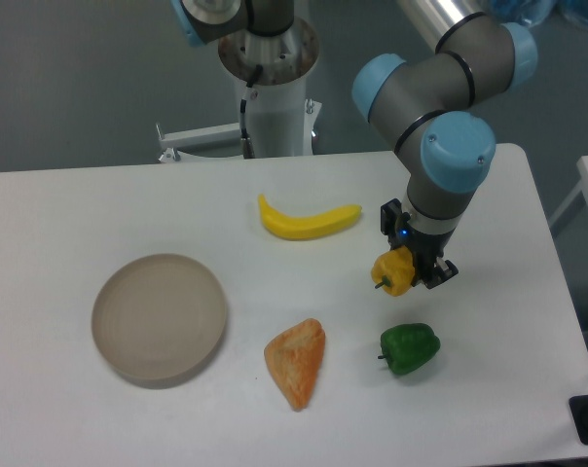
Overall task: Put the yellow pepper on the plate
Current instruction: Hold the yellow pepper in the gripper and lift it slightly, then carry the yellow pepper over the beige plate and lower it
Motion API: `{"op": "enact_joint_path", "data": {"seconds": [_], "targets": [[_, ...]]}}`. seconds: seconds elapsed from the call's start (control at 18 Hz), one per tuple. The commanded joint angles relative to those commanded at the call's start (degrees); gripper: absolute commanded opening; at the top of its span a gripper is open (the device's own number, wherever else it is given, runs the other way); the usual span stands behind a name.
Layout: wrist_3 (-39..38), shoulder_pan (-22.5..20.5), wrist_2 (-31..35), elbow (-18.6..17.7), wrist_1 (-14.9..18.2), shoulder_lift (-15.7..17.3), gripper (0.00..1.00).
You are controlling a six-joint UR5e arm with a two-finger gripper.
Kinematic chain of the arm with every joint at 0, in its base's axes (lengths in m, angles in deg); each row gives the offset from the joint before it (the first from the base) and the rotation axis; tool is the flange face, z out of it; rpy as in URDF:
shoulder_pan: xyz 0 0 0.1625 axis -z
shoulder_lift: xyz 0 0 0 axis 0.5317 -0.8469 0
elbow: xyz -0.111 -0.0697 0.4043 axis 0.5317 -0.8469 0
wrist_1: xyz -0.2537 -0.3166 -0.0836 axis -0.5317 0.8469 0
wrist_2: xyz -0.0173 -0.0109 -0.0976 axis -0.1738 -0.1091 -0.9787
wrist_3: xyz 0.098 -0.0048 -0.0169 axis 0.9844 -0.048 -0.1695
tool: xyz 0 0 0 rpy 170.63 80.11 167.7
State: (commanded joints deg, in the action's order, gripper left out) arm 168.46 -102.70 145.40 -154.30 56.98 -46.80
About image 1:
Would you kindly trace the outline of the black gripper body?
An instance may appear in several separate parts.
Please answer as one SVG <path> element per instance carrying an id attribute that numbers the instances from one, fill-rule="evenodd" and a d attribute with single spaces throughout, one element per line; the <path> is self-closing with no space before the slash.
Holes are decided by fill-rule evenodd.
<path id="1" fill-rule="evenodd" d="M 398 237 L 413 255 L 416 272 L 433 272 L 437 259 L 444 257 L 444 249 L 454 230 L 440 234 L 423 233 L 416 230 L 408 222 L 401 221 Z"/>

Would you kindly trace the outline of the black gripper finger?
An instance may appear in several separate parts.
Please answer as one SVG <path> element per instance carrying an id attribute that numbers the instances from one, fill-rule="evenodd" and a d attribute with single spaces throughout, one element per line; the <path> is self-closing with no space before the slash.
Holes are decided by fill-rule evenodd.
<path id="1" fill-rule="evenodd" d="M 418 282 L 428 290 L 442 285 L 459 274 L 458 268 L 451 261 L 443 258 L 418 265 L 417 272 Z"/>

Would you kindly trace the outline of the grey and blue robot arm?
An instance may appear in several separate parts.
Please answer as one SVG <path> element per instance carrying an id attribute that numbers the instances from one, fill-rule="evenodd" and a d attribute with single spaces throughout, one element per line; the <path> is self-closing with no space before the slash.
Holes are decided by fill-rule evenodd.
<path id="1" fill-rule="evenodd" d="M 432 49 L 410 64 L 381 54 L 356 75 L 352 100 L 409 173 L 405 195 L 381 209 L 389 249 L 375 285 L 400 296 L 434 288 L 457 267 L 444 249 L 496 152 L 491 128 L 470 108 L 530 78 L 538 53 L 530 31 L 497 23 L 474 1 L 404 1 L 401 9 Z M 299 156 L 311 141 L 301 88 L 319 45 L 290 1 L 175 1 L 186 40 L 216 43 L 235 80 L 237 135 L 246 159 Z"/>

